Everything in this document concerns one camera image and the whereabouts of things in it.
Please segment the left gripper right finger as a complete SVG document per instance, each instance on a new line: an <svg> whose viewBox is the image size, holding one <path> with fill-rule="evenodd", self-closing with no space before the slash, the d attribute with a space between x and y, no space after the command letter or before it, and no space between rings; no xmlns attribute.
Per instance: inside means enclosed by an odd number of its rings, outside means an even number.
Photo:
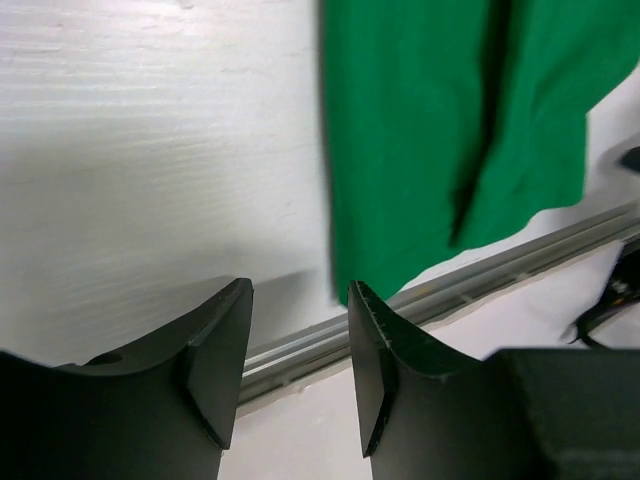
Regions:
<svg viewBox="0 0 640 480"><path fill-rule="evenodd" d="M381 441L402 370L444 382L479 363L403 318L362 281L348 287L348 329L364 457Z"/></svg>

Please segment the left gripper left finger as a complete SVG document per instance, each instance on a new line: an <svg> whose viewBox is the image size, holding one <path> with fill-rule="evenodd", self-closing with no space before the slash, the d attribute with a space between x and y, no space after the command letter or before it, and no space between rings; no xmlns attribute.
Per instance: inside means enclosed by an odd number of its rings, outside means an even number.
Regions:
<svg viewBox="0 0 640 480"><path fill-rule="evenodd" d="M236 278L194 310L84 365L61 372L126 378L163 366L203 428L221 449L230 448L251 327L254 288Z"/></svg>

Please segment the green t-shirt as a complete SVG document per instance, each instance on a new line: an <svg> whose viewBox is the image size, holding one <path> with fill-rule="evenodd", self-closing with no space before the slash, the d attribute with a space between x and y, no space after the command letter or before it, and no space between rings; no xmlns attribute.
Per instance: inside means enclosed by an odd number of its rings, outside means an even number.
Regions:
<svg viewBox="0 0 640 480"><path fill-rule="evenodd" d="M389 298L583 196L589 111L639 61L635 1L326 1L332 274Z"/></svg>

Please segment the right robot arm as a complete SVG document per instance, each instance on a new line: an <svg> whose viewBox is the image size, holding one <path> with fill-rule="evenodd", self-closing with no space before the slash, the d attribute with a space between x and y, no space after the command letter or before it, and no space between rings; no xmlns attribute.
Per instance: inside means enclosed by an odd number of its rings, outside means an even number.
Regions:
<svg viewBox="0 0 640 480"><path fill-rule="evenodd" d="M574 334L570 344L580 342L589 348L605 348L591 334L624 310L639 304L639 239L625 244L599 300L569 327Z"/></svg>

